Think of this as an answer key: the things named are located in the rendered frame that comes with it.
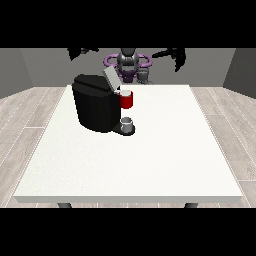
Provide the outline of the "pale grey machine lid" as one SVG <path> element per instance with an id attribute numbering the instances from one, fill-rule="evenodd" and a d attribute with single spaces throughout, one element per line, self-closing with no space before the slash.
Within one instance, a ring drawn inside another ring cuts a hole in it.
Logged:
<path id="1" fill-rule="evenodd" d="M 116 91 L 122 84 L 113 66 L 105 68 L 102 73 L 113 91 Z"/>

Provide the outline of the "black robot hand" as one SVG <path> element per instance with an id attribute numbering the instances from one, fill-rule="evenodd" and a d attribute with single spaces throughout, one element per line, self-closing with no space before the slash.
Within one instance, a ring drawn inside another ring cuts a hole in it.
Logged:
<path id="1" fill-rule="evenodd" d="M 90 49 L 87 48 L 68 48 L 69 58 L 71 61 L 79 57 L 81 54 L 87 54 L 88 52 L 90 52 Z"/>
<path id="2" fill-rule="evenodd" d="M 153 58 L 161 58 L 166 56 L 170 56 L 175 61 L 176 72 L 178 72 L 185 64 L 186 52 L 184 48 L 167 48 L 164 51 L 160 51 L 152 55 Z"/>

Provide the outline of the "small grey coffee pod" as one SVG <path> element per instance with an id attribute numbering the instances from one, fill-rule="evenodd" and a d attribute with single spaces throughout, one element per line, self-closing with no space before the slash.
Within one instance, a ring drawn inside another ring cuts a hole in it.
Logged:
<path id="1" fill-rule="evenodd" d="M 139 68 L 137 71 L 137 81 L 142 84 L 148 82 L 149 70 L 147 68 Z"/>

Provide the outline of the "black coffee machine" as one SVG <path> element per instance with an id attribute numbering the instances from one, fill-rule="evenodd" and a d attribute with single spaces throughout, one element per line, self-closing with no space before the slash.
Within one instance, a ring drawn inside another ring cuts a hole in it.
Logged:
<path id="1" fill-rule="evenodd" d="M 116 132 L 123 136 L 135 133 L 121 131 L 121 110 L 118 88 L 113 91 L 104 76 L 80 74 L 74 78 L 72 91 L 79 122 L 85 128 L 101 133 Z"/>

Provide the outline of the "small grey cup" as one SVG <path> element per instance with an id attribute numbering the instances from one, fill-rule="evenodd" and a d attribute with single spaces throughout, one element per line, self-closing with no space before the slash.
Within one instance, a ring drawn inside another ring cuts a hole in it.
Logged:
<path id="1" fill-rule="evenodd" d="M 133 121 L 130 117 L 123 117 L 120 120 L 121 131 L 124 133 L 129 133 L 133 129 Z"/>

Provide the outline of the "red pod holder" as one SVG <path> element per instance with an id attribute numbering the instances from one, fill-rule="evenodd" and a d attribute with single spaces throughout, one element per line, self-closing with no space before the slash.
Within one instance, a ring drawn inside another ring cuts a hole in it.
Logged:
<path id="1" fill-rule="evenodd" d="M 133 106 L 133 92 L 131 90 L 121 90 L 119 92 L 120 107 L 129 109 Z"/>

